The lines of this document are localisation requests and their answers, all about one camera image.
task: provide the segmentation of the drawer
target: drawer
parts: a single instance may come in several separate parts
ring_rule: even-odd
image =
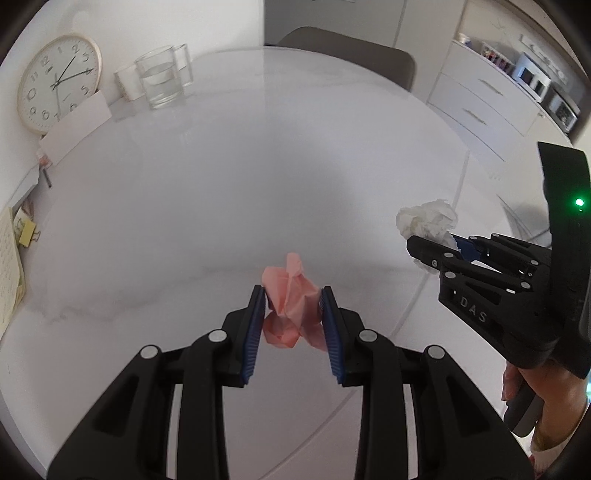
[[[452,43],[442,71],[493,107],[522,135],[540,112],[507,75],[467,47]]]
[[[488,148],[484,142],[479,140],[467,128],[461,126],[448,114],[442,112],[434,105],[428,104],[428,107],[441,118],[443,118],[444,122],[447,123],[455,133],[457,133],[457,136],[462,139],[474,158],[478,160],[478,163],[486,171],[488,177],[491,180],[495,180],[495,183],[497,181],[501,181],[505,167],[504,160],[499,157],[499,155],[494,153],[490,148]]]
[[[439,76],[430,103],[463,125],[506,162],[515,157],[523,143],[524,138],[507,120],[445,74]]]

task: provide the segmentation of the white cabinet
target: white cabinet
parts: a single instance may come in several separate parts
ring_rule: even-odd
[[[456,34],[466,0],[407,0],[395,48],[417,63],[412,93],[426,102]]]
[[[442,112],[434,105],[429,105],[429,108],[443,118],[450,128],[457,133],[457,136],[460,137],[470,149],[470,152],[472,152],[476,161],[484,168],[489,179],[500,181],[504,172],[505,161],[487,147],[476,135],[463,125],[456,122],[452,117]]]
[[[445,74],[439,76],[430,103],[482,140],[501,158],[509,159],[523,137],[493,107]]]
[[[548,229],[538,142],[571,147],[542,107],[508,75],[453,42],[429,105],[486,169],[525,239]]]
[[[522,135],[527,134],[540,111],[508,75],[457,42],[452,43],[442,72],[493,107]]]

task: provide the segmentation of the crumpled paper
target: crumpled paper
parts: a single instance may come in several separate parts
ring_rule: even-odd
[[[286,268],[267,267],[262,285],[271,309],[262,327],[267,342],[278,348],[293,348],[301,336],[326,352],[320,289],[305,278],[300,256],[288,254]]]
[[[396,216],[396,227],[405,240],[416,235],[459,251],[456,240],[449,231],[456,226],[456,211],[442,199],[423,203],[416,207],[402,208]],[[417,259],[414,261],[430,273],[439,273],[436,269],[423,265]]]

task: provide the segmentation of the glass of water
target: glass of water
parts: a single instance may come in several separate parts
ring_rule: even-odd
[[[135,65],[151,108],[164,106],[183,93],[175,47],[150,51],[138,58]]]

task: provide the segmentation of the wrist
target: wrist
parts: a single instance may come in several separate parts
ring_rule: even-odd
[[[587,409],[585,392],[573,394],[561,404],[545,404],[535,428],[535,441],[542,450],[553,448],[569,438]]]

